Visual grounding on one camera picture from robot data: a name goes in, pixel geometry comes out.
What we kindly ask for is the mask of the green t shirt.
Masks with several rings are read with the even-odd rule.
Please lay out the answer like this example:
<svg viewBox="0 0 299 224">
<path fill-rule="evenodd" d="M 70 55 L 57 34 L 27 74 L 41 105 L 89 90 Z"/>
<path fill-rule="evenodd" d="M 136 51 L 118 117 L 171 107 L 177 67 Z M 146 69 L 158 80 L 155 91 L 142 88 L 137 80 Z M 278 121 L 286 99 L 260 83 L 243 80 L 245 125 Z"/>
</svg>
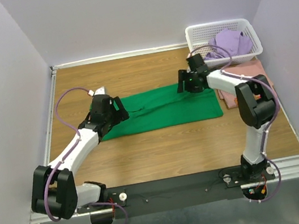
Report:
<svg viewBox="0 0 299 224">
<path fill-rule="evenodd" d="M 104 141 L 223 115 L 214 90 L 178 93 L 176 84 L 124 97 L 121 102 L 129 119 L 116 125 Z"/>
</svg>

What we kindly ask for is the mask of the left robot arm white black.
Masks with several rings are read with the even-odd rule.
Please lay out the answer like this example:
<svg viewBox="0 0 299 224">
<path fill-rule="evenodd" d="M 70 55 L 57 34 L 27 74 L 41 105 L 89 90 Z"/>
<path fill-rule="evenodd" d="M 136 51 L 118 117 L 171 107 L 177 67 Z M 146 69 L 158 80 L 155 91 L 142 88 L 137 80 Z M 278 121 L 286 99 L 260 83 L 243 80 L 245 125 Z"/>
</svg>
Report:
<svg viewBox="0 0 299 224">
<path fill-rule="evenodd" d="M 74 138 L 63 152 L 47 166 L 37 166 L 33 173 L 32 210 L 53 221 L 69 219 L 78 207 L 91 205 L 99 210 L 108 198 L 105 185 L 88 182 L 75 185 L 75 175 L 88 154 L 100 144 L 114 126 L 129 118 L 119 97 L 95 95 L 90 112 L 79 124 Z"/>
</svg>

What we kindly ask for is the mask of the purple t shirt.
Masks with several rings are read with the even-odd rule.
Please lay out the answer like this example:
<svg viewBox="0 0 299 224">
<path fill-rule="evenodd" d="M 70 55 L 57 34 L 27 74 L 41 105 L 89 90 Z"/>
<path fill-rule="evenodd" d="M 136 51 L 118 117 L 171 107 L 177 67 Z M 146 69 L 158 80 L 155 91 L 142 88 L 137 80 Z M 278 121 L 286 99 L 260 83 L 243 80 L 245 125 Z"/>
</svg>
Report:
<svg viewBox="0 0 299 224">
<path fill-rule="evenodd" d="M 229 29 L 219 32 L 208 44 L 224 48 L 232 57 L 249 54 L 253 47 L 252 41 L 243 32 Z"/>
</svg>

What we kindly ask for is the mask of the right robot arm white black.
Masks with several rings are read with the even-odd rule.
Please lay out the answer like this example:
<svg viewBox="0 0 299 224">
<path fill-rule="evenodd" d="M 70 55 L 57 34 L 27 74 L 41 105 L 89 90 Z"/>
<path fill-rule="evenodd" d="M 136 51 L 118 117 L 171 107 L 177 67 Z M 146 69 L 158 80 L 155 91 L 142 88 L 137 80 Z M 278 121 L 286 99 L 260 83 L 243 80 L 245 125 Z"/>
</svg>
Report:
<svg viewBox="0 0 299 224">
<path fill-rule="evenodd" d="M 198 53 L 189 55 L 186 61 L 189 67 L 178 71 L 178 93 L 217 89 L 237 98 L 239 114 L 247 126 L 240 175 L 244 181 L 254 182 L 267 168 L 268 132 L 280 109 L 276 93 L 264 75 L 238 75 L 224 68 L 210 70 Z"/>
</svg>

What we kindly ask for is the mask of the white plastic basket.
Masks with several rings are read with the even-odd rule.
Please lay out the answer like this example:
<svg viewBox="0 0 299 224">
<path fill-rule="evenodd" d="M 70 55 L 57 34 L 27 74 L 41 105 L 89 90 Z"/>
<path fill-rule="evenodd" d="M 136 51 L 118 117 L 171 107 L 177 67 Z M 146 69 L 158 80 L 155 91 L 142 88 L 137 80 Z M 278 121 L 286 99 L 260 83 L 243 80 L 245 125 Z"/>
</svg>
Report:
<svg viewBox="0 0 299 224">
<path fill-rule="evenodd" d="M 209 67 L 245 63 L 263 52 L 253 26 L 242 18 L 188 26 L 185 35 L 191 54 L 200 54 Z"/>
</svg>

